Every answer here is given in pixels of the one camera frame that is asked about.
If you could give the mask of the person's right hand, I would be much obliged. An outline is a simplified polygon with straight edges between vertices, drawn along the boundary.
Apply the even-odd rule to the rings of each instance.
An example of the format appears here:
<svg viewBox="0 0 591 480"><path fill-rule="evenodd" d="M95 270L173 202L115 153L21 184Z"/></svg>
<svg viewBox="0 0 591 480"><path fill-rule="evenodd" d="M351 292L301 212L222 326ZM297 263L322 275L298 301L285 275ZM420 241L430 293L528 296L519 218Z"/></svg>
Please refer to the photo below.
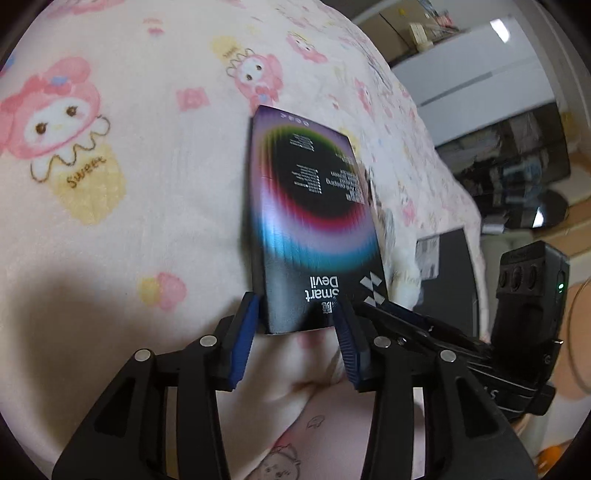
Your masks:
<svg viewBox="0 0 591 480"><path fill-rule="evenodd" d="M563 341L553 382L569 400L590 396L590 279L576 283L567 292L560 331Z"/></svg>

